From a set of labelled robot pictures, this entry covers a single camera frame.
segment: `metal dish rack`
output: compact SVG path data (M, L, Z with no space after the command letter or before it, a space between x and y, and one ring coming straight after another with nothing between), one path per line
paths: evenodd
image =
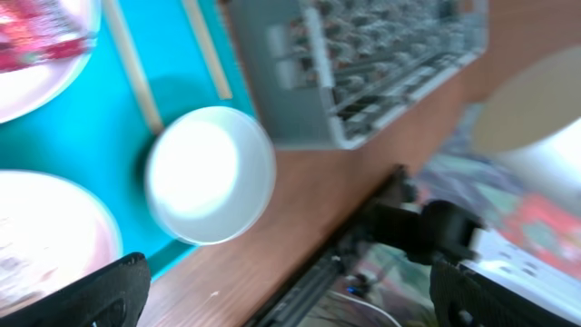
M261 121L281 148L358 148L487 47L487 0L227 8Z

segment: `blue table mat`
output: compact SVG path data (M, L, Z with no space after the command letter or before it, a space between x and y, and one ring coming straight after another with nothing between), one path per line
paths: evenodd
M211 105L254 115L214 1L200 5L234 94L228 101L217 95L181 1L120 3L166 125ZM156 278L194 247L164 233L147 207L143 169L154 139L103 20L79 77L50 103L0 125L0 169L54 174L94 193L119 225L123 253L144 253Z

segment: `chopstick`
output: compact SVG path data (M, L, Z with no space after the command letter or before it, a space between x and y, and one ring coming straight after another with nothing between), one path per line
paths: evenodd
M103 0L103 10L142 115L150 130L159 134L164 128L163 121L119 2Z
M182 0L185 11L190 20L190 25L192 30L198 39L198 44L202 49L202 54L208 69L210 69L210 75L214 81L214 86L218 92L218 96L222 100L232 99L232 90L230 84L228 83L228 78L216 52L216 47L210 36L210 31L208 30L208 25L203 17L202 10L198 4L199 0Z

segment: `floor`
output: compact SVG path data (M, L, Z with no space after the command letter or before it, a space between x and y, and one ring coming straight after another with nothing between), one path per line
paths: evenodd
M581 219L528 190L508 169L470 151L470 132L481 108L470 106L456 131L417 176L420 203L444 199L480 214L509 241L581 279ZM368 301L402 326L437 326L429 300L429 268L399 250L375 246L356 271L380 276ZM344 289L338 281L336 290ZM329 295L301 327L392 326L360 305Z

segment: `white plate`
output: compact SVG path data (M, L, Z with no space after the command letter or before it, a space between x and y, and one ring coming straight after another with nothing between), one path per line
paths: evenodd
M121 252L117 224L85 189L44 173L0 171L0 317L103 268Z
M87 31L97 33L100 0L60 0L64 10ZM59 95L81 73L90 53L49 64L1 73L0 123L28 114Z

